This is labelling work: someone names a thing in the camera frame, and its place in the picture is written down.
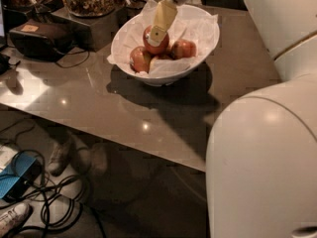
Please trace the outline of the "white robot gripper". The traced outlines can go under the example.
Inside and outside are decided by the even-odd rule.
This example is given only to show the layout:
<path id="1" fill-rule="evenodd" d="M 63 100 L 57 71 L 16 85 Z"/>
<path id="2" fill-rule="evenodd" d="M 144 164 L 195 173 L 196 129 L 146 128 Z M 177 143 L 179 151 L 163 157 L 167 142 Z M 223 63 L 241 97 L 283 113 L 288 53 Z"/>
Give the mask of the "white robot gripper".
<path id="1" fill-rule="evenodd" d="M 158 47 L 167 35 L 177 15 L 177 5 L 184 4 L 188 0 L 161 0 L 158 2 L 155 17 L 147 34 L 147 41 L 152 47 Z"/>

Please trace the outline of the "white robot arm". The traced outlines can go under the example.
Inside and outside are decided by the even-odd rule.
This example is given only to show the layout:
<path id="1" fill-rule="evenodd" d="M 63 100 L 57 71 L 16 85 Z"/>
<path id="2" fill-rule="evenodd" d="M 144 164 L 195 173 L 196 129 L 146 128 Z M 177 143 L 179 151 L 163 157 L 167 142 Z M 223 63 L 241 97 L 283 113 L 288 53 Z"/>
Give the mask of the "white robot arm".
<path id="1" fill-rule="evenodd" d="M 281 82 L 232 102 L 206 151 L 211 238 L 317 238 L 317 0 L 244 0 Z"/>

